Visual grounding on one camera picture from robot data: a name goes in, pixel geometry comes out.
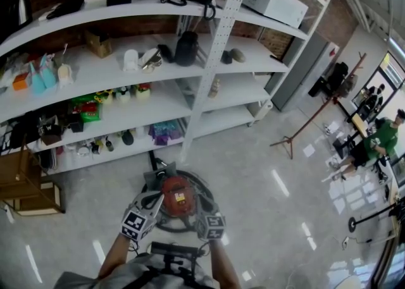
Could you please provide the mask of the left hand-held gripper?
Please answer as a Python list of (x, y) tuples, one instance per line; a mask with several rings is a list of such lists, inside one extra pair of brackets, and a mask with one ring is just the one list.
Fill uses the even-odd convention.
[(164, 201), (160, 191), (142, 192), (128, 206), (121, 221), (121, 234), (133, 241), (142, 240), (152, 231)]

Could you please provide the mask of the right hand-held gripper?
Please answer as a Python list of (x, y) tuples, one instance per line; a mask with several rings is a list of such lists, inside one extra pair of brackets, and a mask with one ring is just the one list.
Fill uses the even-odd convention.
[(196, 197), (196, 214), (199, 217), (197, 219), (197, 234), (199, 238), (203, 240), (220, 240), (223, 237), (226, 222), (223, 216), (215, 216), (217, 212), (218, 204), (214, 200), (206, 197), (203, 209), (201, 197)]

